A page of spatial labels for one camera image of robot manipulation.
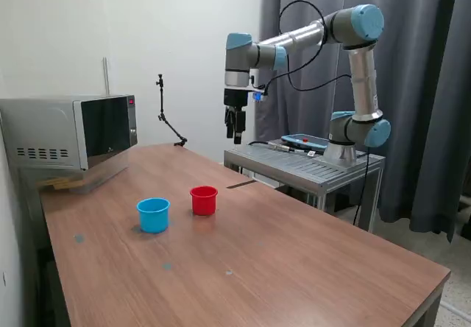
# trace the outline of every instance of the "power cord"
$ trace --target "power cord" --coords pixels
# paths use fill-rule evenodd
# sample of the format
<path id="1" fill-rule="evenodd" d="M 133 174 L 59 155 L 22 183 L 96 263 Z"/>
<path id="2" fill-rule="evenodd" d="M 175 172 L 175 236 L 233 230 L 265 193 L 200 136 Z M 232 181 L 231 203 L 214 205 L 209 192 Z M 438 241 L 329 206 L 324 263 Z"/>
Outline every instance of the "power cord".
<path id="1" fill-rule="evenodd" d="M 358 216 L 358 212 L 360 211 L 361 202 L 363 202 L 363 194 L 365 193 L 366 177 L 368 176 L 368 167 L 369 167 L 369 148 L 366 149 L 366 155 L 362 154 L 359 156 L 359 158 L 362 156 L 366 156 L 366 169 L 365 169 L 365 176 L 363 179 L 363 188 L 361 189 L 361 193 L 360 193 L 360 200 L 358 201 L 358 205 L 356 206 L 355 218 L 353 218 L 354 226 L 356 223 L 356 217 Z"/>
<path id="2" fill-rule="evenodd" d="M 304 3 L 304 4 L 307 4 L 311 7 L 313 7 L 315 9 L 315 11 L 317 11 L 317 13 L 319 14 L 320 18 L 321 18 L 321 21 L 322 21 L 322 26 L 324 27 L 324 30 L 327 31 L 327 26 L 325 24 L 325 19 L 324 19 L 324 16 L 323 14 L 321 13 L 320 9 L 318 7 L 316 7 L 316 5 L 310 1 L 306 1 L 306 0 L 294 0 L 294 1 L 291 1 L 289 2 L 280 12 L 280 16 L 278 18 L 278 25 L 280 25 L 280 22 L 281 22 L 281 17 L 283 16 L 284 12 L 286 11 L 286 9 L 288 9 L 291 5 L 293 4 L 296 4 L 296 3 Z M 322 47 L 325 45 L 325 42 L 327 40 L 327 35 L 325 34 L 323 39 L 322 39 L 322 42 L 319 46 L 319 48 L 317 49 L 316 53 L 314 54 L 314 56 L 306 63 L 302 64 L 300 67 L 298 68 L 295 68 L 293 69 L 292 71 L 289 70 L 289 57 L 287 57 L 287 62 L 288 62 L 288 71 L 286 73 L 282 73 L 282 74 L 278 74 L 277 76 L 271 78 L 268 83 L 266 85 L 260 85 L 258 88 L 260 89 L 263 89 L 263 95 L 268 95 L 268 88 L 270 86 L 270 84 L 278 79 L 278 78 L 281 78 L 281 77 L 284 77 L 284 76 L 288 76 L 288 80 L 289 80 L 289 84 L 291 85 L 291 87 L 296 90 L 296 91 L 312 91 L 312 90 L 316 90 L 316 89 L 319 89 L 319 88 L 322 88 L 324 86 L 326 86 L 327 84 L 331 83 L 331 82 L 334 82 L 342 77 L 349 77 L 351 78 L 352 76 L 349 75 L 349 74 L 342 74 L 338 77 L 335 77 L 331 80 L 328 80 L 327 82 L 324 82 L 322 83 L 321 85 L 318 85 L 318 86 L 314 86 L 312 88 L 307 88 L 307 89 L 301 89 L 301 88 L 297 88 L 296 86 L 294 86 L 292 80 L 291 80 L 291 74 L 293 74 L 294 72 L 296 71 L 299 71 L 303 68 L 305 68 L 307 65 L 309 65 L 310 63 L 312 63 L 316 58 L 317 56 L 319 56 L 319 53 L 322 51 Z"/>
<path id="3" fill-rule="evenodd" d="M 185 143 L 188 141 L 187 138 L 185 137 L 182 137 L 178 132 L 177 130 L 175 130 L 171 124 L 169 123 L 169 121 L 167 121 L 167 118 L 165 117 L 165 114 L 163 113 L 163 78 L 162 78 L 162 74 L 159 74 L 159 80 L 157 82 L 155 82 L 156 85 L 158 85 L 160 87 L 160 115 L 158 116 L 159 118 L 159 121 L 164 121 L 165 124 L 167 126 L 170 127 L 170 129 L 175 133 L 175 135 L 177 135 L 178 138 L 180 138 L 180 141 L 178 141 L 177 143 L 174 143 L 174 145 L 180 145 L 181 147 L 184 147 L 185 146 Z"/>

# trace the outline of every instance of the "gray curtain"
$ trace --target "gray curtain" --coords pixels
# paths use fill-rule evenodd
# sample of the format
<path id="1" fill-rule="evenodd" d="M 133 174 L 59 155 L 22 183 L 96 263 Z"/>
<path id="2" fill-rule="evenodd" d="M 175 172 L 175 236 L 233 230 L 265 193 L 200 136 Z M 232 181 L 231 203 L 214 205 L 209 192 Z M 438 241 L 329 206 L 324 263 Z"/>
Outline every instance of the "gray curtain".
<path id="1" fill-rule="evenodd" d="M 290 1 L 263 1 L 261 38 L 318 18 L 306 4 L 295 4 L 278 26 L 280 8 Z M 386 222 L 408 217 L 413 231 L 444 231 L 451 239 L 471 149 L 471 0 L 309 1 L 326 15 L 364 3 L 382 9 L 386 25 L 375 47 L 375 64 L 379 104 L 392 123 L 392 135 L 372 150 L 386 156 L 380 216 Z M 315 51 L 313 47 L 291 57 L 291 67 Z M 318 60 L 292 79 L 307 88 L 349 71 L 346 54 L 327 45 Z M 270 77 L 262 73 L 261 81 Z M 257 105 L 259 140 L 290 133 L 327 138 L 331 113 L 353 110 L 349 80 L 302 93 L 281 79 Z"/>

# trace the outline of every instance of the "robotic arm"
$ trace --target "robotic arm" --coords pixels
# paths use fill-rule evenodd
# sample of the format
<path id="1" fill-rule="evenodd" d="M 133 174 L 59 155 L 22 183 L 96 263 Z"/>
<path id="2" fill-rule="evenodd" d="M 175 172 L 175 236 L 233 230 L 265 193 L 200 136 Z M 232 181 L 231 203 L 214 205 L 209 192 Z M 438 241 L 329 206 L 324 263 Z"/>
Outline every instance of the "robotic arm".
<path id="1" fill-rule="evenodd" d="M 372 4 L 339 10 L 306 27 L 261 41 L 252 42 L 249 34 L 227 36 L 224 104 L 227 137 L 241 143 L 245 131 L 247 86 L 251 68 L 279 69 L 286 66 L 286 56 L 294 51 L 321 43 L 341 43 L 348 53 L 352 75 L 355 111 L 332 115 L 329 146 L 324 157 L 344 161 L 355 153 L 355 143 L 379 147 L 389 137 L 391 125 L 383 119 L 376 94 L 376 70 L 373 48 L 383 31 L 384 18 Z"/>

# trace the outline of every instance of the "wooden table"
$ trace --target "wooden table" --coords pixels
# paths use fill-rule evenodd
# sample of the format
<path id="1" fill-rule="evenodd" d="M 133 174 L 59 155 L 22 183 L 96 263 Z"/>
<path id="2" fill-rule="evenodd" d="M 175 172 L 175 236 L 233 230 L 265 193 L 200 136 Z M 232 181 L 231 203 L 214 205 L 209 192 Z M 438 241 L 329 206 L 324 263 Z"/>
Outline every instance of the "wooden table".
<path id="1" fill-rule="evenodd" d="M 41 198 L 72 327 L 432 326 L 450 271 L 181 147 Z M 219 190 L 193 217 L 189 190 Z M 169 229 L 135 205 L 170 200 Z"/>

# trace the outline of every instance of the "table leg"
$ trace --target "table leg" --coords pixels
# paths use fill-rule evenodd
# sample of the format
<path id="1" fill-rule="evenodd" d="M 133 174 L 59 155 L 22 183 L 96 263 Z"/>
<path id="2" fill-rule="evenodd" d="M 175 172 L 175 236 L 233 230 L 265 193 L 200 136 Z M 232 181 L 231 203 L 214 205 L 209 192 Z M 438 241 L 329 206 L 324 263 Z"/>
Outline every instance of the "table leg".
<path id="1" fill-rule="evenodd" d="M 373 225 L 375 223 L 376 207 L 378 205 L 382 177 L 383 169 L 374 171 L 366 177 L 365 192 L 363 194 L 358 227 L 370 233 L 373 232 Z"/>
<path id="2" fill-rule="evenodd" d="M 306 204 L 312 205 L 314 207 L 314 195 L 308 193 L 308 196 L 306 197 Z"/>
<path id="3" fill-rule="evenodd" d="M 424 313 L 424 315 L 417 321 L 415 327 L 433 327 L 435 325 L 436 320 L 436 313 L 439 310 L 440 306 L 440 299 L 442 295 L 440 295 L 428 308 L 428 310 Z"/>
<path id="4" fill-rule="evenodd" d="M 325 211 L 325 201 L 327 199 L 327 194 L 323 194 L 322 196 L 317 196 L 317 205 L 316 207 L 320 211 Z"/>
<path id="5" fill-rule="evenodd" d="M 238 165 L 235 165 L 234 163 L 230 163 L 229 161 L 224 160 L 224 167 L 227 167 L 228 169 L 231 169 L 235 172 L 240 172 L 240 167 Z"/>

